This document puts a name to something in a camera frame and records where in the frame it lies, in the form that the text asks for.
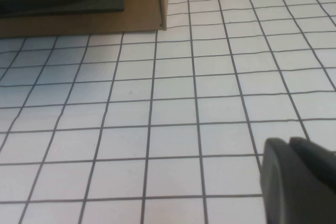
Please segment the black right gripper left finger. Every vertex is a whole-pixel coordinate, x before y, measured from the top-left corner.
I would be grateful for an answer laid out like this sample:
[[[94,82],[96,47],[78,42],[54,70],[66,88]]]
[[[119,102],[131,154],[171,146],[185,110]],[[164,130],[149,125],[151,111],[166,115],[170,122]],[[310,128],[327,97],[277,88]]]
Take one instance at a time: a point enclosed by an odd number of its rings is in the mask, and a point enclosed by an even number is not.
[[[312,173],[284,140],[265,142],[260,174],[267,223],[313,223]]]

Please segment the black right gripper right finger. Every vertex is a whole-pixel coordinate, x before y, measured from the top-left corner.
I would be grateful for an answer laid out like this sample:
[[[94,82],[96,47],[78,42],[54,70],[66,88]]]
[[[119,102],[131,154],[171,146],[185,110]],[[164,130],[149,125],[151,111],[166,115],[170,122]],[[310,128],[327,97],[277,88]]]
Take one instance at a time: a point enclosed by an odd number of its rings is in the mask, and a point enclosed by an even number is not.
[[[317,182],[309,184],[312,223],[335,223],[335,153],[301,137],[292,137],[289,144]]]

